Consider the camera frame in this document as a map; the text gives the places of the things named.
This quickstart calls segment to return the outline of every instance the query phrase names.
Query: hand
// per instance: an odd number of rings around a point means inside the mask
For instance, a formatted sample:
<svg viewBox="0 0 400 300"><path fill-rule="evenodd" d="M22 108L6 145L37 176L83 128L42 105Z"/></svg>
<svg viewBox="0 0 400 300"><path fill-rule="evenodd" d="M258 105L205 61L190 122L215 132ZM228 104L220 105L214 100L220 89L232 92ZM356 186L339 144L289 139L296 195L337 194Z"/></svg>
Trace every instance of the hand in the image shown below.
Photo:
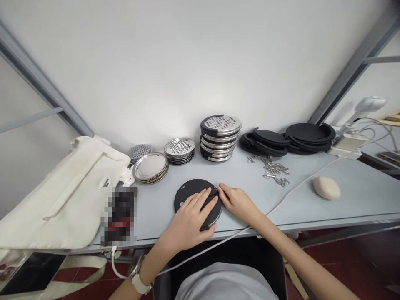
<svg viewBox="0 0 400 300"><path fill-rule="evenodd" d="M224 183L218 186L218 192L225 207L243 222L254 227L254 223L264 214L255 206L245 191L228 187Z"/></svg>
<svg viewBox="0 0 400 300"><path fill-rule="evenodd" d="M214 235L217 224L212 225L207 230L200 231L206 217L218 200L218 196L215 196L200 211L210 192L211 188L203 189L200 193L195 193L188 197L158 241L176 254L211 238Z"/></svg>

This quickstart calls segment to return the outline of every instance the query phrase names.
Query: red tile floor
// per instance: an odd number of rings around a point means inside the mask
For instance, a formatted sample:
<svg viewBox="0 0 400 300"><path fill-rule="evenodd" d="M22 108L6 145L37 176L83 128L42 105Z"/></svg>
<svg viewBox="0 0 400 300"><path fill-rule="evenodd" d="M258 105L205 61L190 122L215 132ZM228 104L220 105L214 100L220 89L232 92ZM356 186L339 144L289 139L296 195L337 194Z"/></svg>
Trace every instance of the red tile floor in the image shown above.
<svg viewBox="0 0 400 300"><path fill-rule="evenodd" d="M316 237L331 231L314 230L309 233ZM360 299L400 300L399 294L385 287L388 284L400 284L400 230L319 245L306 248L305 251ZM116 264L122 274L127 272L128 266ZM93 272L94 269L90 268L62 270L57 273L55 280L82 282ZM108 263L99 281L65 296L63 300L106 300L122 281ZM303 299L288 277L287 287L289 300ZM150 292L142 299L151 300L153 294Z"/></svg>

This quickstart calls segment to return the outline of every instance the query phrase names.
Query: wristwatch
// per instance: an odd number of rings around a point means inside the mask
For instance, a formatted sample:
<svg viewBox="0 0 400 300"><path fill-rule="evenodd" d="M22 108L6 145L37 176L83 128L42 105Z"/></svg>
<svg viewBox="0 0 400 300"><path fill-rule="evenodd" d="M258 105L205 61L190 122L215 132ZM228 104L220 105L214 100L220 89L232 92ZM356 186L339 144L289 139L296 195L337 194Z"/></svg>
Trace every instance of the wristwatch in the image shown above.
<svg viewBox="0 0 400 300"><path fill-rule="evenodd" d="M142 280L140 279L139 276L139 271L140 267L142 266L143 259L145 258L145 255L142 253L137 260L136 266L133 268L132 272L130 273L129 277L132 280L132 284L137 290L137 292L141 295L147 295L147 293L151 290L153 287L153 283L150 283L149 285L144 285Z"/></svg>

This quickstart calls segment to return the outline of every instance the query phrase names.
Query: table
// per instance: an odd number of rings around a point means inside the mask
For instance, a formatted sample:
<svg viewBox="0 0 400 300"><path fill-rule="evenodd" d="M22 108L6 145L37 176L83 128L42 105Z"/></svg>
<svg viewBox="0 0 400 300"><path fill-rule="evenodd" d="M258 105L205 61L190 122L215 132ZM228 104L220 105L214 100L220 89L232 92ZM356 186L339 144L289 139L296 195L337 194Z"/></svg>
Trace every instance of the table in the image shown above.
<svg viewBox="0 0 400 300"><path fill-rule="evenodd" d="M154 185L138 187L137 218L133 235L137 239L123 242L119 248L145 247L153 245L167 228L174 216L174 197L178 188L186 181L202 178L213 184L220 181L229 186L242 188L258 208L267 212L274 207L289 190L302 180L337 159L336 156L321 152L303 156L289 153L279 162L289 168L285 177L290 185L281 187L273 179L262 175L263 163L247 162L249 153L236 147L233 156L226 162L215 163L205 160L196 153L192 161L183 166L170 166L164 179ZM341 227L371 222L394 222L400 220L400 182L381 171L357 160L341 159L323 169L318 175L334 179L341 188L342 196L337 200L325 200L318 196L308 180L296 189L269 218L283 231ZM224 239L237 233L246 225L225 208L217 221L218 227L213 239ZM82 249L71 253L108 251L111 247L100 247L102 228L93 241ZM253 230L243 236L256 235Z"/></svg>

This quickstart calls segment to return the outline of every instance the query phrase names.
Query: finger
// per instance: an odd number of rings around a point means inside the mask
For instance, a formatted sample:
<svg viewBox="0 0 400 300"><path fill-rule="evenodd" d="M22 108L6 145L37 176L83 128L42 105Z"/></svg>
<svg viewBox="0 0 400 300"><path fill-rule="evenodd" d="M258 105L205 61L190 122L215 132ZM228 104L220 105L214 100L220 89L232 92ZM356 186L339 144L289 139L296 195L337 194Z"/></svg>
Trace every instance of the finger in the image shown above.
<svg viewBox="0 0 400 300"><path fill-rule="evenodd" d="M189 197L185 200L185 202L182 204L181 207L187 206L187 205L192 201L192 199L193 199L194 197L196 197L197 195L198 195L198 193L195 193L195 194L189 196Z"/></svg>
<svg viewBox="0 0 400 300"><path fill-rule="evenodd" d="M198 212L200 212L201 207L203 207L204 202L206 201L206 199L208 198L208 196L211 193L211 188L209 187L204 194L201 195L201 197L199 198L199 200L197 200L196 205L195 205L195 209L198 210Z"/></svg>
<svg viewBox="0 0 400 300"><path fill-rule="evenodd" d="M226 184L224 183L220 183L219 187L222 188L222 190L225 192L226 195L228 195L228 197L230 198L232 195L232 188L228 187Z"/></svg>
<svg viewBox="0 0 400 300"><path fill-rule="evenodd" d="M222 188L218 187L218 192L222 203L225 205L226 208L230 208L232 206L232 203L225 195L225 192L222 190Z"/></svg>
<svg viewBox="0 0 400 300"><path fill-rule="evenodd" d="M218 202L218 196L215 196L209 203L207 203L207 205L200 212L200 220L201 220L202 223L205 221L207 216L213 210L213 208L217 204L217 202Z"/></svg>
<svg viewBox="0 0 400 300"><path fill-rule="evenodd" d="M217 224L213 224L210 228L207 230L201 231L199 233L199 239L200 243L204 242L205 240L208 240L209 238L212 238L214 236L215 229L217 228Z"/></svg>
<svg viewBox="0 0 400 300"><path fill-rule="evenodd" d="M198 194L196 195L196 197L194 197L193 200L190 202L189 206L190 206L190 207L195 206L197 200L199 200L199 198L200 198L206 191L207 191L206 189L203 189L200 193L198 193Z"/></svg>

